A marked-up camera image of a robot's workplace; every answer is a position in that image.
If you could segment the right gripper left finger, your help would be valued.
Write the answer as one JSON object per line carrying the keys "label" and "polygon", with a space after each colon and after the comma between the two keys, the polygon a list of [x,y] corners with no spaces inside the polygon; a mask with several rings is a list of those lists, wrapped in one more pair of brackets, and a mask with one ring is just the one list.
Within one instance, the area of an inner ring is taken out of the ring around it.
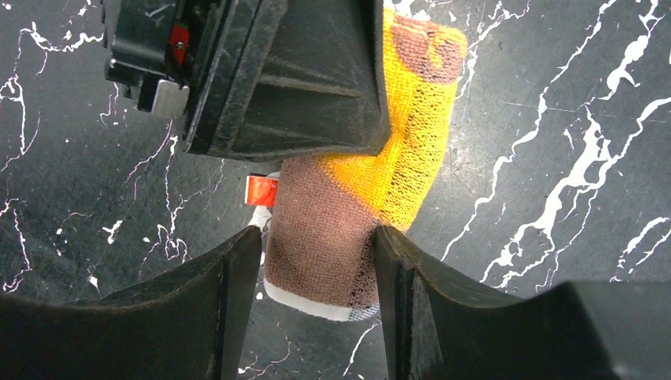
{"label": "right gripper left finger", "polygon": [[260,270],[248,226],[98,301],[1,298],[4,379],[234,379]]}

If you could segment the brown and yellow towel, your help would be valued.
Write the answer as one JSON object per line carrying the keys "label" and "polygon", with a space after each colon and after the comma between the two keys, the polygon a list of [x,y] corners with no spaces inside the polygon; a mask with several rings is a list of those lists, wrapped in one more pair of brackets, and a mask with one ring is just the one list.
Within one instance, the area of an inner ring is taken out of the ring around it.
{"label": "brown and yellow towel", "polygon": [[331,321],[378,312],[373,260],[380,225],[408,230],[442,166],[465,34],[384,11],[391,132],[374,156],[291,158],[279,172],[263,262],[267,296]]}

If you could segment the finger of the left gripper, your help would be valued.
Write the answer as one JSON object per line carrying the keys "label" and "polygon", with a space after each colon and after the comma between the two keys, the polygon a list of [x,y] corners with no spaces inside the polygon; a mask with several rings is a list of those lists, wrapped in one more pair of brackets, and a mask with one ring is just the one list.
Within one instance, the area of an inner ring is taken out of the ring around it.
{"label": "finger of the left gripper", "polygon": [[183,147],[272,162],[379,153],[390,136],[380,1],[192,1]]}

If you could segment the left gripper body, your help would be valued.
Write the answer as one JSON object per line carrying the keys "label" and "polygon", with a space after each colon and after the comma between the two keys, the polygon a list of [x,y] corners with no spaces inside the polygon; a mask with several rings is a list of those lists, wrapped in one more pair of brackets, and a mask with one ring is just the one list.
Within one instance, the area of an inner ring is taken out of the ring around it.
{"label": "left gripper body", "polygon": [[188,113],[199,92],[228,1],[103,1],[104,76],[141,112]]}

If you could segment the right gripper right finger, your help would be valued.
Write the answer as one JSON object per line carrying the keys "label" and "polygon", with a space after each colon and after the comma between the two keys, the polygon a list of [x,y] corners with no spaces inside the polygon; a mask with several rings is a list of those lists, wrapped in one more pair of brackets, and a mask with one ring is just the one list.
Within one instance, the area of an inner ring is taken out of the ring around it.
{"label": "right gripper right finger", "polygon": [[565,282],[529,299],[480,283],[391,226],[374,235],[391,379],[667,379],[670,285]]}

